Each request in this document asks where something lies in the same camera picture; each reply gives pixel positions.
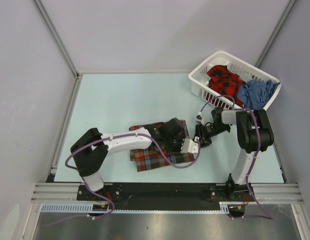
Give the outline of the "brown red plaid shirt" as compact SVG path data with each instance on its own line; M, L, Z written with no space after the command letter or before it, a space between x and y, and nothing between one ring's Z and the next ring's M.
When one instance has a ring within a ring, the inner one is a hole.
M189 137L186 121L180 120L177 122L178 120L175 117L167 122L133 125L129 128L130 131L145 128L160 146L158 148L152 143L147 149L133 149L130 151L130 160L136 163L138 172L169 166L170 164L165 158L168 158L174 165L183 163L189 165L195 160L192 153L167 153L163 146L166 138Z

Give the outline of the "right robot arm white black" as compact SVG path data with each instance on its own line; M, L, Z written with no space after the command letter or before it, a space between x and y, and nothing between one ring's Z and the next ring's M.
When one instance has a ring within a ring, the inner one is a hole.
M202 123L202 114L196 117L193 140L202 148L212 144L212 137L230 132L236 126L240 153L234 170L229 174L225 186L213 185L209 188L212 201L249 202L253 199L251 175L256 161L274 143L274 134L268 115L264 109L224 110L215 107L211 111L213 122Z

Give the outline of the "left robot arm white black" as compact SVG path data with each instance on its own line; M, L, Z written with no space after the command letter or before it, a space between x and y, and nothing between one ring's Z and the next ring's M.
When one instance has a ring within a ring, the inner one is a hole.
M122 134L100 133L95 127L77 140L70 152L80 177L88 186L88 194L100 200L105 196L106 188L99 170L107 156L155 147L164 153L179 153L185 137L185 125L176 117L167 122L146 124Z

